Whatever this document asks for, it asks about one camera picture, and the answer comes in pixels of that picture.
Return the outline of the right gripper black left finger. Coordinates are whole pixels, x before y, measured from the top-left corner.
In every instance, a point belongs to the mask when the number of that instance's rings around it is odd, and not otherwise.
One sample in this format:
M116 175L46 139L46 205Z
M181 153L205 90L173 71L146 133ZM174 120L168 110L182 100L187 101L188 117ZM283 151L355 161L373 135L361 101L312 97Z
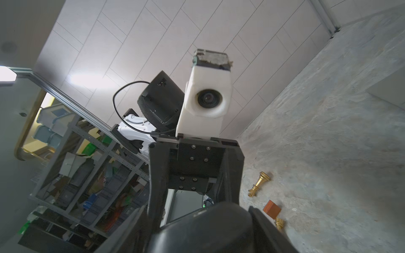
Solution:
M133 253L147 219L147 205L136 209L95 253Z

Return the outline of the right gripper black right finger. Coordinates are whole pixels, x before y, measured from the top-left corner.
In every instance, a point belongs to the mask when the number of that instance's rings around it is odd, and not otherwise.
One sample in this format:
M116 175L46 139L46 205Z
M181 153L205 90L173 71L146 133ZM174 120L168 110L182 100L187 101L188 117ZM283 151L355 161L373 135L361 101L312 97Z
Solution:
M250 206L248 212L253 220L255 253L298 253L259 209Z

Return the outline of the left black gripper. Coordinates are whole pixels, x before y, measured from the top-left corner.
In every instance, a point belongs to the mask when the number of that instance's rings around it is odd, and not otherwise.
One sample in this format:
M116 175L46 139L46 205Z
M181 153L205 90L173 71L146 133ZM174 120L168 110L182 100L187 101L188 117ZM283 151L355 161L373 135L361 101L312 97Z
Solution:
M245 157L236 140L168 138L149 146L148 227L159 230L168 189L208 194L214 203L239 204Z

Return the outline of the black wireless mouse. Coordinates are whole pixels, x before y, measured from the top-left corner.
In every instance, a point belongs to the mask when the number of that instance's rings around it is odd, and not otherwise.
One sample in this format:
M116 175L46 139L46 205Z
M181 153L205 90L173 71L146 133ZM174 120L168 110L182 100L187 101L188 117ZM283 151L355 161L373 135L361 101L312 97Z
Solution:
M253 220L239 205L221 202L161 227L146 252L253 253Z

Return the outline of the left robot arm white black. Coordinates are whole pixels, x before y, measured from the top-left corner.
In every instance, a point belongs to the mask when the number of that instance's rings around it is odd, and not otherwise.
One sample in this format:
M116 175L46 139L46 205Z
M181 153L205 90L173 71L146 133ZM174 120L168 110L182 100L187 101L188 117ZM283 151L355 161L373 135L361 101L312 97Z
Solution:
M143 236L169 231L197 238L237 237L251 229L250 214L239 206L244 156L220 129L232 98L231 73L194 66L185 90L160 72L138 99L154 130L143 131L148 144L150 197L142 218L128 231ZM169 189L213 192L214 204L173 225L160 227Z

